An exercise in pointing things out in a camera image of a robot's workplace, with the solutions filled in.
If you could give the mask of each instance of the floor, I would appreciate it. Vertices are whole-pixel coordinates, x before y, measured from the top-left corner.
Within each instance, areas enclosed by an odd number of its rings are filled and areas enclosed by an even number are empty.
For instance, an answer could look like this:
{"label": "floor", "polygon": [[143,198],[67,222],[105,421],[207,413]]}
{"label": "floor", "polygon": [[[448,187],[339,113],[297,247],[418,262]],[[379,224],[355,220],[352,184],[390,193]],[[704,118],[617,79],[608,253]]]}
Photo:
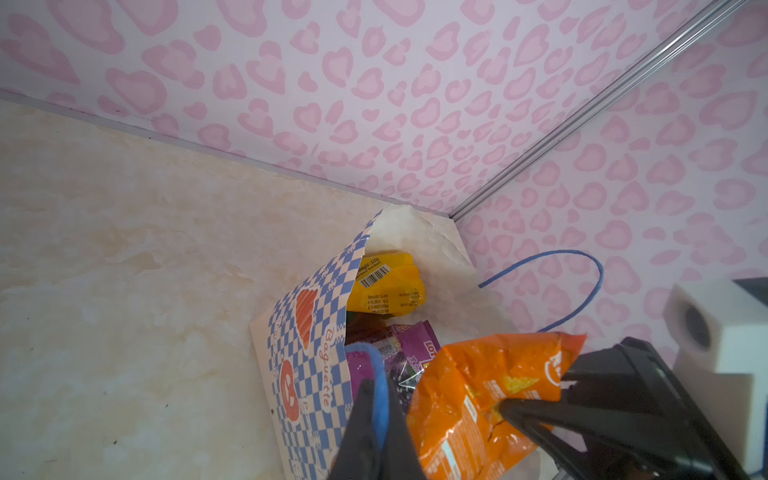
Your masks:
{"label": "floor", "polygon": [[282,478],[248,322],[385,205],[0,102],[0,478]]}

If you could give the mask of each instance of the heart-patterned panel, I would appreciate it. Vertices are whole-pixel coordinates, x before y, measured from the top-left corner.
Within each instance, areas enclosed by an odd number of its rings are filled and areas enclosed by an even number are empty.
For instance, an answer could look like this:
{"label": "heart-patterned panel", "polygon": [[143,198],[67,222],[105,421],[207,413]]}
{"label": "heart-patterned panel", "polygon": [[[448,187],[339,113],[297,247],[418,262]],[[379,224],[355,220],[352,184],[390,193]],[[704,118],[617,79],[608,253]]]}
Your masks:
{"label": "heart-patterned panel", "polygon": [[6,0],[0,88],[450,211],[705,4]]}
{"label": "heart-patterned panel", "polygon": [[[458,223],[484,278],[578,249],[602,291],[559,330],[588,349],[625,336],[672,362],[662,308],[677,281],[768,275],[768,6],[753,3]],[[488,288],[531,332],[591,292],[585,257],[536,260]]]}

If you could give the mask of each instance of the white robot component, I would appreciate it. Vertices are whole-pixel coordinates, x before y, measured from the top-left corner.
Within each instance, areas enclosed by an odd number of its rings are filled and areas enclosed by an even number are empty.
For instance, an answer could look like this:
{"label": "white robot component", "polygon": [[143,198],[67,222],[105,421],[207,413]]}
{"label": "white robot component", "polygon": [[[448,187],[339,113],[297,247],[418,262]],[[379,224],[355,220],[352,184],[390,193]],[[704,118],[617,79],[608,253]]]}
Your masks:
{"label": "white robot component", "polygon": [[764,468],[768,279],[678,283],[664,307],[672,368],[745,472]]}

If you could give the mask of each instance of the purple snack bag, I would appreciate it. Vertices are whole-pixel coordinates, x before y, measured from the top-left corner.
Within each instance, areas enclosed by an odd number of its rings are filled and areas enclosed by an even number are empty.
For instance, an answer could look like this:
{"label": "purple snack bag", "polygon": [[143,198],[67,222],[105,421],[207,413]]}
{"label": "purple snack bag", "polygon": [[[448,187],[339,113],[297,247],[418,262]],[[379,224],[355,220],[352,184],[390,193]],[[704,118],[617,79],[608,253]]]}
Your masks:
{"label": "purple snack bag", "polygon": [[[373,345],[381,352],[387,375],[395,384],[402,409],[407,413],[416,384],[440,350],[435,332],[429,321],[425,320],[404,332],[374,342]],[[346,360],[353,399],[356,399],[360,383],[364,379],[373,379],[373,368],[367,353],[347,353]]]}

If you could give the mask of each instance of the orange package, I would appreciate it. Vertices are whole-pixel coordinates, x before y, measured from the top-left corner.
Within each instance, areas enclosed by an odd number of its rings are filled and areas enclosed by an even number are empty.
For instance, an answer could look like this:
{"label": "orange package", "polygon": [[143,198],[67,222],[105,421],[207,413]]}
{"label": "orange package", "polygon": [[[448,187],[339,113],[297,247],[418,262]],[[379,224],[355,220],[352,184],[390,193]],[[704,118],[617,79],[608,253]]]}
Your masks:
{"label": "orange package", "polygon": [[444,346],[416,386],[408,428],[429,480],[496,480],[536,445],[503,422],[503,399],[560,400],[586,335],[508,333]]}

